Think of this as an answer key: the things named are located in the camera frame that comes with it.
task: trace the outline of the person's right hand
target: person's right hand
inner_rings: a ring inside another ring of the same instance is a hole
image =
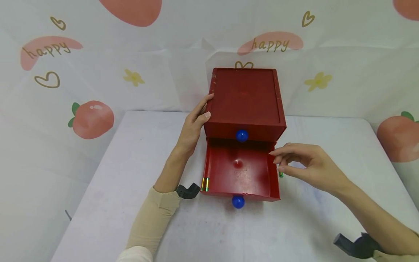
[[[278,171],[301,179],[332,195],[336,196],[353,186],[330,156],[318,145],[286,143],[269,154],[275,156],[274,163],[279,164]],[[300,162],[306,168],[289,166],[288,164],[293,161]]]

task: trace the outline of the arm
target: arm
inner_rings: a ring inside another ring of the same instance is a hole
[[[336,194],[387,254],[419,255],[419,237],[352,184]]]
[[[279,171],[340,199],[386,253],[419,255],[419,237],[353,184],[322,148],[287,143],[269,154],[275,156],[274,163],[280,164]],[[306,168],[288,166],[292,161]]]
[[[194,153],[201,128],[210,119],[209,112],[202,113],[207,101],[213,96],[205,96],[186,117],[175,148],[134,220],[127,249],[145,247],[154,256],[167,225],[179,206],[180,197],[175,190],[189,157]]]

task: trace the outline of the blue knob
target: blue knob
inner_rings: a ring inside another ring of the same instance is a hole
[[[238,142],[243,143],[249,138],[249,135],[246,130],[239,130],[236,133],[236,139]]]
[[[244,198],[242,196],[234,196],[231,200],[233,206],[237,209],[244,207]]]

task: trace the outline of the peach illustration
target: peach illustration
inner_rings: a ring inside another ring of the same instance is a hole
[[[377,130],[377,137],[392,162],[406,163],[419,158],[419,121],[412,114],[384,120]]]
[[[74,117],[68,122],[68,127],[72,127],[81,138],[100,137],[114,126],[114,113],[102,102],[73,103],[71,111]]]
[[[100,0],[118,19],[133,26],[146,27],[156,21],[162,0]]]
[[[406,19],[419,21],[418,0],[393,0],[396,11]]]

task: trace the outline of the white table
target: white table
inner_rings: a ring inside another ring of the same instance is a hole
[[[186,113],[127,112],[57,251],[54,262],[114,262],[134,218],[175,145]],[[378,204],[419,231],[419,212],[363,119],[287,117],[286,142],[321,145],[347,176]],[[200,185],[205,158],[202,130],[181,184]],[[285,176],[277,202],[247,202],[198,194],[183,200],[156,261],[356,261],[335,247],[364,231],[337,199]]]

